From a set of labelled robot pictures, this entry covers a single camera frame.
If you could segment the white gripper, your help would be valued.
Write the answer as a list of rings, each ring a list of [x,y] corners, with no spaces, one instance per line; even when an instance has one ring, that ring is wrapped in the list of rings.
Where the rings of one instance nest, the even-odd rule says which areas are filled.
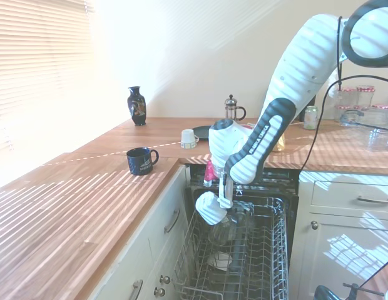
[[[218,203],[221,208],[227,209],[226,220],[235,222],[235,211],[233,207],[234,182],[229,177],[221,177],[218,190]]]

